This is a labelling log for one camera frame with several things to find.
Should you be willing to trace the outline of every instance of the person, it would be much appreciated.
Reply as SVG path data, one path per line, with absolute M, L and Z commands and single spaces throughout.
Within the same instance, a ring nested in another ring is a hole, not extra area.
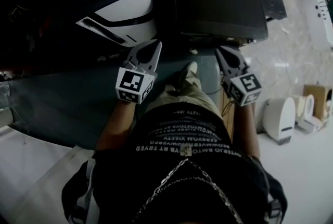
M 64 187 L 70 223 L 281 223 L 287 200 L 260 163 L 251 106 L 236 107 L 231 142 L 195 62 L 131 132 L 134 111 L 118 102 L 95 155 Z

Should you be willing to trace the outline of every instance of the tiled floor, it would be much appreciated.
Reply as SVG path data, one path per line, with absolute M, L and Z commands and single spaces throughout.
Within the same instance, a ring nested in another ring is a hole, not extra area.
M 268 23 L 268 40 L 241 49 L 263 84 L 255 110 L 258 130 L 267 99 L 302 95 L 304 84 L 333 85 L 331 49 L 314 48 L 301 0 L 284 4 L 288 17 Z

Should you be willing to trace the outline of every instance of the chain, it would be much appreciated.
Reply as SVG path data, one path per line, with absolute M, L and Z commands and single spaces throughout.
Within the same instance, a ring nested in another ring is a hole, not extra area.
M 195 167 L 196 169 L 200 170 L 202 175 L 207 179 L 203 179 L 201 177 L 188 177 L 188 178 L 183 178 L 183 179 L 179 179 L 179 180 L 175 180 L 167 185 L 165 185 L 167 183 L 167 181 L 171 178 L 171 176 L 182 166 L 184 165 L 186 162 L 189 162 L 193 167 Z M 220 198 L 222 199 L 223 203 L 225 204 L 226 207 L 229 208 L 231 214 L 235 217 L 237 223 L 239 224 L 243 224 L 243 221 L 241 220 L 240 216 L 238 215 L 237 211 L 235 210 L 235 208 L 233 207 L 233 205 L 231 204 L 231 202 L 229 201 L 228 197 L 225 195 L 225 193 L 221 190 L 220 187 L 218 187 L 211 179 L 211 177 L 207 174 L 207 172 L 205 172 L 200 166 L 198 166 L 197 164 L 195 164 L 192 161 L 189 161 L 188 158 L 184 159 L 182 161 L 179 162 L 179 164 L 173 168 L 169 174 L 161 181 L 161 184 L 154 190 L 152 196 L 150 198 L 148 198 L 148 200 L 146 201 L 146 203 L 140 208 L 140 210 L 138 211 L 138 213 L 134 216 L 132 223 L 135 222 L 139 215 L 146 209 L 147 205 L 158 195 L 160 194 L 163 190 L 165 190 L 166 188 L 179 183 L 179 182 L 183 182 L 186 180 L 199 180 L 202 182 L 205 182 L 207 184 L 209 184 L 210 186 L 212 186 L 214 188 L 214 190 L 216 190 L 220 196 Z

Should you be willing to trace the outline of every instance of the white shoe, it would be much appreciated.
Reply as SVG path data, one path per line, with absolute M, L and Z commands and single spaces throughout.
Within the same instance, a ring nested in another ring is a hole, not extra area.
M 187 65 L 186 70 L 192 71 L 194 74 L 198 71 L 198 64 L 197 62 L 191 62 Z
M 164 87 L 164 90 L 165 90 L 166 92 L 169 92 L 169 91 L 175 91 L 176 89 L 175 89 L 175 87 L 172 86 L 171 84 L 167 84 L 167 85 Z

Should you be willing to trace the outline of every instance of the person's right arm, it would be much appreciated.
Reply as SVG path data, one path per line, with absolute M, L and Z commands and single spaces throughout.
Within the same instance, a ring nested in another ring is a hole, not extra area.
M 259 142 L 251 105 L 235 107 L 233 144 L 243 153 L 260 159 Z

